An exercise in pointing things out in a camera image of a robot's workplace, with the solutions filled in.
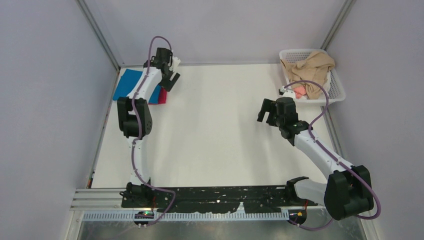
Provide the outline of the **blue t shirt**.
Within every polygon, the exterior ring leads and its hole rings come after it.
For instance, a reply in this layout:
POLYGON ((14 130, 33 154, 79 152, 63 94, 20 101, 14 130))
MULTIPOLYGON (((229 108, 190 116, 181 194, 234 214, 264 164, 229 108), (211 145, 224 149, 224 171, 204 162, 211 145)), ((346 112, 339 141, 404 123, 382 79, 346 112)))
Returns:
MULTIPOLYGON (((117 101, 120 97, 126 97, 136 86, 143 72, 139 70, 126 69, 117 84, 112 100, 117 101)), ((157 85, 152 92, 148 101, 149 105, 158 105, 158 96, 160 92, 160 85, 157 85)))

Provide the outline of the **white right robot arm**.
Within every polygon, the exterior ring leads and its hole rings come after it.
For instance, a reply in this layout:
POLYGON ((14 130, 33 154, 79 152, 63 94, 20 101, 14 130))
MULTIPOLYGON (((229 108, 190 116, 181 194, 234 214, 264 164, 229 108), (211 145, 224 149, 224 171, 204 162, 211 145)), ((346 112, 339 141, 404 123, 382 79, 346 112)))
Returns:
POLYGON ((257 121, 277 127, 281 136, 303 152, 325 176, 319 183, 302 176, 288 180, 285 198, 291 205, 303 200, 324 206, 334 220, 360 217, 374 209, 377 199, 372 190, 371 175, 363 166, 345 160, 320 140, 313 127, 299 120, 296 104, 290 97, 265 98, 257 121))

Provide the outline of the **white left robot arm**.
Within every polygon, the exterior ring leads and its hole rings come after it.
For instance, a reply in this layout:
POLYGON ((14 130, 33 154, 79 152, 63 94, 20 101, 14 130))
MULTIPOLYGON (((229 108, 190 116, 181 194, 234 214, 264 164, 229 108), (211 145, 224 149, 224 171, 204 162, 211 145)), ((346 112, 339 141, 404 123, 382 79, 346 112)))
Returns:
POLYGON ((174 200, 176 193, 172 190, 153 186, 147 170, 147 136, 153 129, 153 118, 149 109, 149 100, 156 88, 169 92, 177 82, 180 74, 176 67, 180 60, 169 48, 159 47, 155 55, 149 56, 143 65, 140 79, 132 90, 116 101, 118 127, 127 139, 130 148, 131 174, 123 196, 134 196, 141 207, 148 207, 153 202, 155 193, 166 193, 174 200))

